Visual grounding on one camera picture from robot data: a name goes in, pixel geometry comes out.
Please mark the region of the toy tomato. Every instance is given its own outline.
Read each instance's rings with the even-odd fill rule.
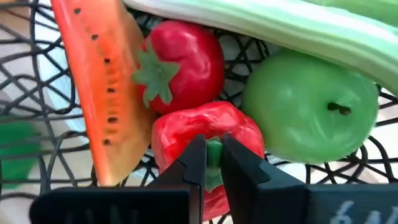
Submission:
[[[194,108],[223,88],[223,51],[200,25],[165,21],[146,38],[132,79],[146,106],[161,114]]]

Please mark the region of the toy red bell pepper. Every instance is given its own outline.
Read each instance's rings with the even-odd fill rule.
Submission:
[[[215,101],[197,108],[176,111],[160,117],[152,129],[152,148],[162,173],[176,160],[198,134],[207,141],[207,167],[203,220],[229,211],[221,178],[219,137],[230,133],[240,143],[264,158],[264,140],[255,122],[227,101]]]

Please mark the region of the pepper stem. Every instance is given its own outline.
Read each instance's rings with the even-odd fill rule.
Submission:
[[[215,136],[206,140],[207,163],[205,174],[205,190],[213,191],[215,188],[223,185],[221,176],[221,153],[223,151],[223,143],[220,138]]]

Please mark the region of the shiny surface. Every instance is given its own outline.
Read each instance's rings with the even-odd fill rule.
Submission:
[[[368,9],[396,15],[386,9],[386,1],[394,0],[380,0],[379,7]],[[125,2],[156,16],[229,30],[322,58],[358,71],[398,96],[398,28],[377,20],[299,0]]]
[[[141,160],[155,119],[130,82],[136,69],[133,51],[144,38],[119,0],[51,3],[80,97],[98,182],[116,185]]]
[[[224,57],[210,32],[196,24],[165,21],[152,30],[146,42],[149,40],[161,61],[180,65],[169,83],[171,103],[165,104],[156,96],[150,101],[151,108],[167,114],[200,106],[218,96],[224,83]],[[142,96],[145,88],[140,85]]]
[[[235,139],[264,158],[264,141],[255,122],[226,101],[207,103],[159,118],[152,129],[152,148],[162,173],[197,135],[206,139],[230,133]],[[224,185],[205,191],[204,220],[229,211]]]
[[[284,50],[249,77],[243,111],[265,136],[267,151],[294,162],[322,163],[354,152],[377,116],[375,85],[319,58]],[[351,114],[328,110],[334,102]]]

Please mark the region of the red vegetable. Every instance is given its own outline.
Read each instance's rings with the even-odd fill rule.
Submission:
[[[165,21],[149,34],[132,79],[146,106],[161,114],[200,106],[223,88],[224,57],[217,39],[200,25]]]
[[[155,121],[152,148],[162,173],[198,134],[207,139],[206,191],[203,219],[229,211],[219,167],[222,145],[217,137],[230,133],[235,139],[264,158],[264,141],[255,122],[226,101],[167,114]]]

